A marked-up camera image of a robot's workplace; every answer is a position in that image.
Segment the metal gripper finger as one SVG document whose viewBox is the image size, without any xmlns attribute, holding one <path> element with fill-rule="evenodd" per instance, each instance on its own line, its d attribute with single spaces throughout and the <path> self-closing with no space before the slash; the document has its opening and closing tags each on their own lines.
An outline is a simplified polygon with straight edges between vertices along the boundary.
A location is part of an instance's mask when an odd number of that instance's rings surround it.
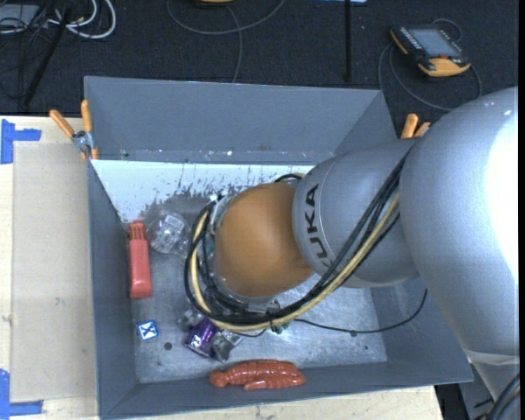
<svg viewBox="0 0 525 420">
<path fill-rule="evenodd" d="M 227 361 L 243 337 L 228 330 L 218 331 L 212 338 L 213 355 L 217 361 Z"/>
<path fill-rule="evenodd" d="M 179 329 L 190 329 L 198 325 L 204 319 L 204 314 L 195 308 L 188 308 L 177 320 Z"/>
</svg>

